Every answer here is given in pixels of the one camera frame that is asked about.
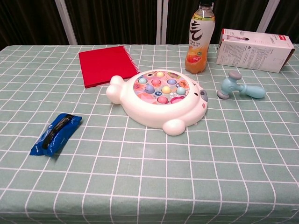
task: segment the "dark curtain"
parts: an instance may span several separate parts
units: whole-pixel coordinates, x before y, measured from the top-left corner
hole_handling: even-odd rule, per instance
[[[189,23],[200,0],[169,0],[167,44],[188,44]],[[215,29],[211,43],[218,43],[223,28],[256,31],[268,0],[215,0]]]
[[[54,0],[0,0],[0,50],[69,44]]]
[[[266,33],[286,35],[299,43],[299,1],[280,0]]]
[[[66,0],[78,44],[155,44],[157,0]]]

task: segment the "white cardboard box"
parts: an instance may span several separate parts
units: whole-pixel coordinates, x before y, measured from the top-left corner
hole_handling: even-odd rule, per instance
[[[285,35],[223,29],[216,63],[278,73],[294,51]]]

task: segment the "blue package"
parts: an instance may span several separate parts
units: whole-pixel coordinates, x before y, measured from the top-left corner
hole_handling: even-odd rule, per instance
[[[80,125],[82,117],[61,113],[48,126],[30,151],[30,155],[53,156],[65,146],[68,139]]]

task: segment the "orange juice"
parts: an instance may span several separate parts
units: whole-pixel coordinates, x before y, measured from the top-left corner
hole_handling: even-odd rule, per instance
[[[199,9],[190,21],[189,49],[185,69],[193,74],[206,68],[207,52],[215,28],[215,16],[211,10],[213,0],[201,0]]]

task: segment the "red notebook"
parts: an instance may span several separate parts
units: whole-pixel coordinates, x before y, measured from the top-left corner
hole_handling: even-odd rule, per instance
[[[79,52],[85,88],[109,83],[112,76],[123,79],[140,73],[125,46]]]

